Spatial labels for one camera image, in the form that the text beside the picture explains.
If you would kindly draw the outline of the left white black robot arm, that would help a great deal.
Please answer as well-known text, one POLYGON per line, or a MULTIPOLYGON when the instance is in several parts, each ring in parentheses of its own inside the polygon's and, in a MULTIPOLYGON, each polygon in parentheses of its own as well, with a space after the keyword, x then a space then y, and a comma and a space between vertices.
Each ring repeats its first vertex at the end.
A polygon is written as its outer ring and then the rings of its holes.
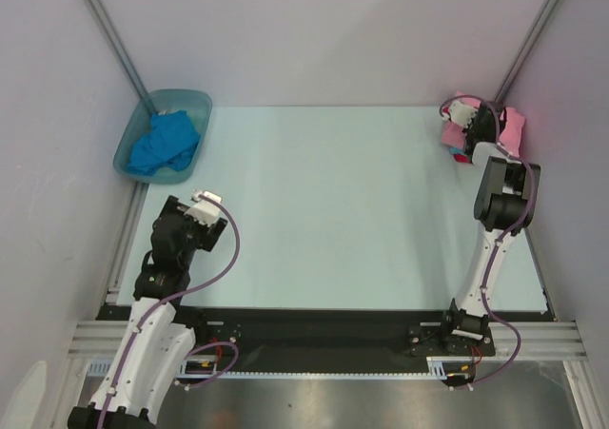
POLYGON ((228 221, 220 196, 196 191, 191 205, 167 198, 152 224, 150 250, 134 284, 126 331, 89 403, 70 411, 69 428, 153 428, 187 356, 210 341, 205 318, 180 309, 198 251, 211 251, 228 221))

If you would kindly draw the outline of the pink t shirt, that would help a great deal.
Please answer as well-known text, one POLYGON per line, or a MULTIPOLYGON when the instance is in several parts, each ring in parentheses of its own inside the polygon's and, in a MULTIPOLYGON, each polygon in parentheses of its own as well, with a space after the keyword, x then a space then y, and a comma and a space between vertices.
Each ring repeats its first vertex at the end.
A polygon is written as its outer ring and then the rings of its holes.
MULTIPOLYGON (((487 102, 482 98, 464 94, 457 91, 451 98, 445 100, 439 107, 441 115, 441 107, 448 105, 453 100, 461 100, 464 103, 479 109, 480 105, 491 106, 493 102, 487 102)), ((513 107, 504 107, 501 103, 496 103, 500 106, 500 114, 494 112, 496 127, 497 127, 497 143, 510 154, 519 157, 521 150, 521 137, 525 125, 525 117, 513 107)), ((464 130, 465 128, 457 127, 449 124, 444 119, 444 129, 442 131, 441 143, 445 146, 456 147, 464 152, 464 130)))

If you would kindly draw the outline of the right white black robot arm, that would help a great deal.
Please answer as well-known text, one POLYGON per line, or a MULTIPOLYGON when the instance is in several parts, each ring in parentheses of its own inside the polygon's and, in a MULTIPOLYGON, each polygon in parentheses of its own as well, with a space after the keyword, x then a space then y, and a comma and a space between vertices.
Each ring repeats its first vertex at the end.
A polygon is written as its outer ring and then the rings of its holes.
POLYGON ((498 318, 490 303, 510 245, 534 217, 540 166, 528 163, 501 142, 508 129, 508 110, 459 94, 442 106, 441 114, 464 134, 463 153, 484 165, 474 203, 478 236, 465 281, 443 315, 441 347, 460 354, 471 344, 490 340, 489 322, 498 318))

